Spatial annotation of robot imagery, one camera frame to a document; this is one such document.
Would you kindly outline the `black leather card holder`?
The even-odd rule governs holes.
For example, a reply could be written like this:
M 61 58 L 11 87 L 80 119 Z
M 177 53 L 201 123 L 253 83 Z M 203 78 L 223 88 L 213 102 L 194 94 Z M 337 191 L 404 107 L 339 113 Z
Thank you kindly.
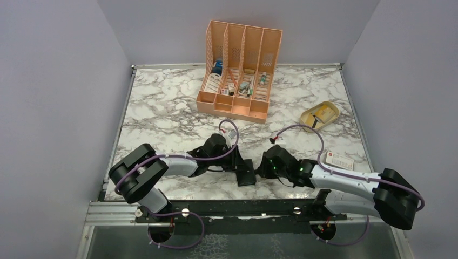
M 254 170 L 238 170 L 236 171 L 237 185 L 238 187 L 255 185 L 257 182 Z

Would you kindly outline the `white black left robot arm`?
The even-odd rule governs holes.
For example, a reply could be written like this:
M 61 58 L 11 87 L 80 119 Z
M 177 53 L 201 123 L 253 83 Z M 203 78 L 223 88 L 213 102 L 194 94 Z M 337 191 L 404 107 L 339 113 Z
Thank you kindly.
M 109 178 L 127 203 L 138 203 L 161 222 L 172 211 L 171 202 L 155 187 L 163 176 L 192 178 L 216 166 L 224 172 L 234 172 L 239 187 L 256 183 L 252 160 L 243 159 L 238 146 L 232 143 L 236 137 L 235 131 L 214 133 L 202 146 L 184 155 L 160 154 L 150 144 L 142 144 L 111 167 Z

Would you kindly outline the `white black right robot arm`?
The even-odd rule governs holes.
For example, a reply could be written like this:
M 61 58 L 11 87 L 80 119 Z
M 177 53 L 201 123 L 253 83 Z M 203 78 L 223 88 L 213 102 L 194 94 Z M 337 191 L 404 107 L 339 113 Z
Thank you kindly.
M 263 153 L 255 172 L 266 179 L 285 178 L 294 187 L 329 189 L 325 199 L 311 206 L 320 220 L 334 214 L 370 215 L 392 227 L 411 230 L 420 203 L 418 191 L 393 169 L 348 171 L 316 160 L 298 160 L 279 145 Z

